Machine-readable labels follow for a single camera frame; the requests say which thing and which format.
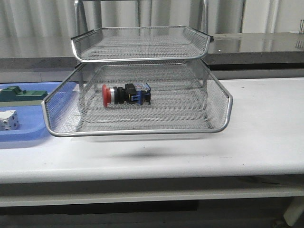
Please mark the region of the silver mesh tray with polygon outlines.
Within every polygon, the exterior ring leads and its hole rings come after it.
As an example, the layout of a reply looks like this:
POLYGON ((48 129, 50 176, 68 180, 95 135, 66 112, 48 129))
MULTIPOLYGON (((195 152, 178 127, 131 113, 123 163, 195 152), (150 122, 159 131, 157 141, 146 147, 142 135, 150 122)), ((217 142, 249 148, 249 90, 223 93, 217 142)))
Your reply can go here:
POLYGON ((98 28, 71 38, 84 63, 197 59, 212 36, 187 26, 98 28))
POLYGON ((233 98, 202 60, 80 64, 43 101, 48 131, 58 137, 217 133, 233 98), (147 83, 151 100, 103 105, 102 87, 147 83))

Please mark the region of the red emergency stop button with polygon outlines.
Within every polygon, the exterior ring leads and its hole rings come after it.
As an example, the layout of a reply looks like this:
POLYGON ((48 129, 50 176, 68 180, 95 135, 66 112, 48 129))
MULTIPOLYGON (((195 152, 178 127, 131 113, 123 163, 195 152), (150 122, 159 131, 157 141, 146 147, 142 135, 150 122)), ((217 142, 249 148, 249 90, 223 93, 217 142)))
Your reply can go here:
POLYGON ((102 86, 103 106, 120 104, 151 104, 151 87, 147 83, 127 83, 124 87, 102 86))

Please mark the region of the blue plastic tray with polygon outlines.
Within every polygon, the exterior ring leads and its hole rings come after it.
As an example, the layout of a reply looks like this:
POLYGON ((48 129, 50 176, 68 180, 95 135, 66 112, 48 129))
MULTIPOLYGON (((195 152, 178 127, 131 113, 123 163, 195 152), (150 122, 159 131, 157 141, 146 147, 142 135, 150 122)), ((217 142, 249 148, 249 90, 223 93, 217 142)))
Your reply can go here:
MULTIPOLYGON (((1 89, 9 86, 19 86, 22 90, 42 90, 48 93, 53 92, 59 85, 59 82, 47 82, 47 83, 13 83, 13 84, 1 84, 1 89)), ((34 104, 21 104, 8 105, 5 104, 0 108, 1 111, 15 110, 17 111, 17 117, 19 120, 19 126, 15 130, 1 130, 0 141, 1 142, 19 142, 36 140, 43 137, 43 133, 46 130, 45 121, 43 117, 43 110, 41 107, 41 101, 34 101, 34 104)))

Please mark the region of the green terminal block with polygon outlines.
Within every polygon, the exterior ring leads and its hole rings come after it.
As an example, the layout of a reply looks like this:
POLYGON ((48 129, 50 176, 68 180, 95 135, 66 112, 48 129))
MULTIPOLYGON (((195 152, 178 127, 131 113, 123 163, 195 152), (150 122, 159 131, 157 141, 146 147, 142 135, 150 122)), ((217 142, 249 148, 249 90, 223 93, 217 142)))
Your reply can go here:
POLYGON ((44 90, 22 90, 19 86, 8 86, 0 90, 0 106, 40 105, 47 95, 44 90))

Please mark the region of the white electrical module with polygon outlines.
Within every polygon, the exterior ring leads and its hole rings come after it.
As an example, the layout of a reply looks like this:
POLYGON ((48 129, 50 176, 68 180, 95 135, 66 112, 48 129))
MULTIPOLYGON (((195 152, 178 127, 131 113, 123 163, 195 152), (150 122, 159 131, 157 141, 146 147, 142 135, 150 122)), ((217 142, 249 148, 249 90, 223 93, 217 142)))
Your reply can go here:
POLYGON ((6 110, 0 112, 0 130, 10 131, 19 127, 19 119, 16 110, 6 110))

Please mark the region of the dark grey back counter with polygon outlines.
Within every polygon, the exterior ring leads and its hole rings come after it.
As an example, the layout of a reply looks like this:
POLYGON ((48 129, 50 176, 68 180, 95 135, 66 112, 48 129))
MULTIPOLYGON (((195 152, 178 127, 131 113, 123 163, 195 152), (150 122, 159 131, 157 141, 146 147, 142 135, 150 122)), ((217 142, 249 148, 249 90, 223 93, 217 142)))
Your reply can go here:
MULTIPOLYGON (((294 33, 215 34, 203 58, 211 70, 302 69, 304 37, 294 33)), ((0 68, 73 68, 68 37, 1 38, 0 68)))

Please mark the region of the white table leg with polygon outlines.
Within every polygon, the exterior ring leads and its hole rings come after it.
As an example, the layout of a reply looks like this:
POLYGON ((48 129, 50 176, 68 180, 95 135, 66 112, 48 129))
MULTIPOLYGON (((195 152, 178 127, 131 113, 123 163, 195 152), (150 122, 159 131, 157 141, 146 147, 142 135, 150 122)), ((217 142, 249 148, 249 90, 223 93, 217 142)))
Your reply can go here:
POLYGON ((290 205, 287 207, 283 218, 286 224, 292 227, 304 212, 304 197, 294 197, 290 205))

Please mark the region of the grey metal rack frame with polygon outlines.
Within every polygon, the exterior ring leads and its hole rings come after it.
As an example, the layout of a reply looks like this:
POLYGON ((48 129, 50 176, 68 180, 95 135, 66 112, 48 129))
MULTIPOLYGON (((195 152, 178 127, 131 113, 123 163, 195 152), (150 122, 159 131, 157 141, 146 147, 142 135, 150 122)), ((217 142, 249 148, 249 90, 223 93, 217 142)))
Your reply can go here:
MULTIPOLYGON (((77 35, 79 35, 81 32, 81 26, 84 32, 88 32, 86 13, 83 2, 84 0, 74 1, 75 22, 76 22, 75 31, 77 35)), ((204 33, 209 32, 209 1, 208 0, 199 1, 197 30, 202 31, 204 33)))

